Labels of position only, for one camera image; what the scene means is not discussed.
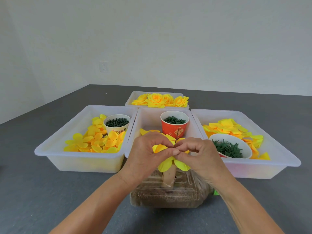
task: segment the plastic tray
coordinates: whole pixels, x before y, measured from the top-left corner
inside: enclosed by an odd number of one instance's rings
[[[61,129],[45,140],[35,149],[38,156],[47,156],[60,171],[116,173],[120,170],[124,151],[135,121],[137,108],[119,106],[86,106],[80,113],[67,122]],[[123,145],[118,153],[81,153],[64,152],[66,140],[72,139],[74,133],[84,134],[91,125],[92,118],[100,114],[128,115],[131,120]]]
[[[271,160],[222,158],[234,177],[271,179],[284,168],[298,167],[301,164],[296,156],[241,112],[204,109],[192,109],[191,112],[204,139],[208,139],[208,136],[202,125],[215,123],[224,118],[233,118],[253,134],[263,135],[264,140],[258,149],[259,154],[267,152]]]
[[[126,157],[129,156],[134,139],[137,138],[138,136],[141,136],[141,133],[140,133],[141,128],[143,128],[144,130],[162,131],[160,115],[163,112],[172,111],[171,108],[172,107],[168,107],[168,108],[146,107],[146,108],[140,108],[138,110],[138,114],[137,114],[135,123],[133,125],[133,129],[131,131],[131,134],[130,134],[130,137],[126,146],[126,150],[124,152],[124,155]],[[184,138],[187,138],[187,137],[202,138],[202,135],[194,121],[191,111],[187,109],[181,109],[181,108],[175,108],[175,111],[184,112],[186,115],[188,115],[190,119],[183,137]]]
[[[136,108],[147,108],[148,106],[142,106],[142,105],[132,105],[131,103],[133,102],[133,100],[137,99],[140,95],[142,94],[153,94],[153,93],[157,93],[157,94],[171,94],[171,96],[173,98],[179,97],[179,96],[184,96],[181,93],[164,93],[164,92],[143,92],[143,91],[133,91],[130,95],[130,97],[128,98],[125,106],[126,107],[136,107]],[[175,110],[177,108],[181,108],[181,107],[165,107],[166,109],[170,109],[170,110]]]

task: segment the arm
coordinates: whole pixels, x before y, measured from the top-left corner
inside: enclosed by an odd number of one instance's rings
[[[168,147],[154,154],[152,147]],[[51,234],[102,233],[123,199],[147,178],[165,159],[179,150],[162,134],[147,133],[135,139],[129,158],[119,173],[112,176],[65,218]]]
[[[197,156],[191,156],[181,152],[176,158],[189,165],[219,192],[241,234],[283,234],[252,194],[232,176],[212,141],[190,137],[179,141],[176,148],[198,153]]]

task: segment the dark gray tabletop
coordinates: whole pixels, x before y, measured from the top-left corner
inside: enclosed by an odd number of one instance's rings
[[[0,233],[48,233],[111,173],[61,172],[34,149],[90,104],[124,106],[132,91],[180,92],[190,109],[243,112],[295,154],[271,180],[239,179],[285,233],[312,230],[312,97],[88,85],[0,125]],[[127,197],[104,233],[238,233],[221,197],[197,209],[135,208]]]

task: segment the electrical outlet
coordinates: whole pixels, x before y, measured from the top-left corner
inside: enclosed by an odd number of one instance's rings
[[[100,72],[109,72],[108,62],[106,62],[106,61],[99,62],[99,71]]]

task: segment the white wall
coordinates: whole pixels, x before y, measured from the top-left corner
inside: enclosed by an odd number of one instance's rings
[[[45,102],[87,84],[312,95],[312,0],[6,1]]]
[[[0,0],[0,124],[43,104],[6,3]]]

